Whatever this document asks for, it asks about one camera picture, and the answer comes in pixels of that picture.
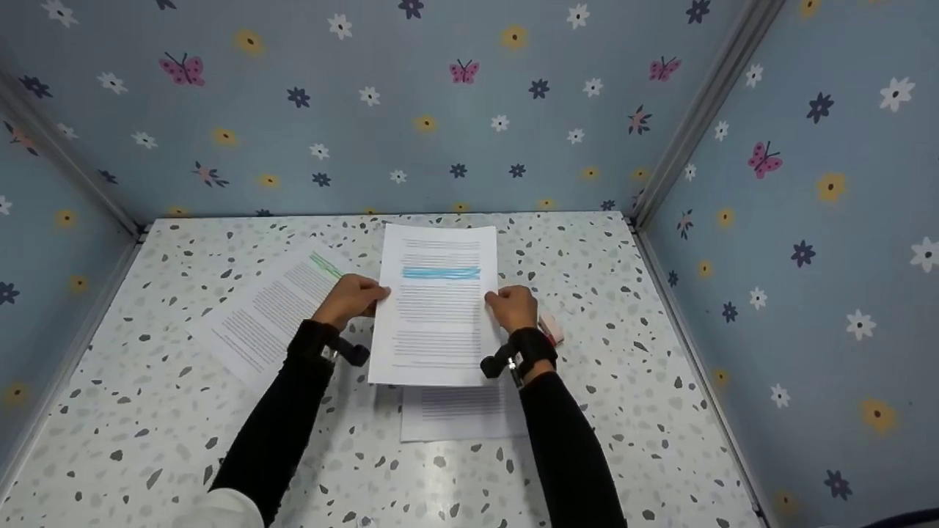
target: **speckled white tabletop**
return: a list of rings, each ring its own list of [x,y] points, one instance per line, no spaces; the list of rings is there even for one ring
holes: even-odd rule
[[[627,226],[606,212],[158,221],[0,523],[172,524],[258,399],[190,339],[189,321],[311,235],[377,276],[384,222],[500,230],[500,274],[564,325],[559,370],[630,526],[759,526]],[[364,375],[337,370],[278,525],[549,525],[528,439],[401,444],[400,389]]]

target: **printed document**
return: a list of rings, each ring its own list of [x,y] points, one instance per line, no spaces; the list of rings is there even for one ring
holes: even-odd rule
[[[287,345],[355,266],[315,238],[277,257],[250,285],[189,327],[189,333],[249,388],[264,394]]]
[[[481,386],[479,363],[499,348],[483,297],[499,288],[496,228],[388,224],[381,253],[370,383]]]
[[[507,373],[485,387],[405,387],[404,393],[401,442],[528,436]]]

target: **left hand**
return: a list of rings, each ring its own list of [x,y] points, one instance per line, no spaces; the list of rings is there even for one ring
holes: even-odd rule
[[[332,287],[330,294],[310,319],[330,324],[342,332],[352,318],[373,318],[375,305],[391,292],[390,288],[379,286],[375,280],[347,273]]]

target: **blue wallpaper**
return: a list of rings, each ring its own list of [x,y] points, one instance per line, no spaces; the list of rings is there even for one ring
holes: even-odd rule
[[[744,0],[8,0],[137,216],[627,209]]]
[[[790,1],[653,218],[782,526],[939,505],[939,3]]]
[[[0,469],[131,237],[0,115]]]

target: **blue highlighter mark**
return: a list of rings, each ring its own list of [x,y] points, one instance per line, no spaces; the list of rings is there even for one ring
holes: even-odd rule
[[[421,268],[406,266],[401,271],[406,279],[445,279],[450,281],[479,280],[479,268]]]

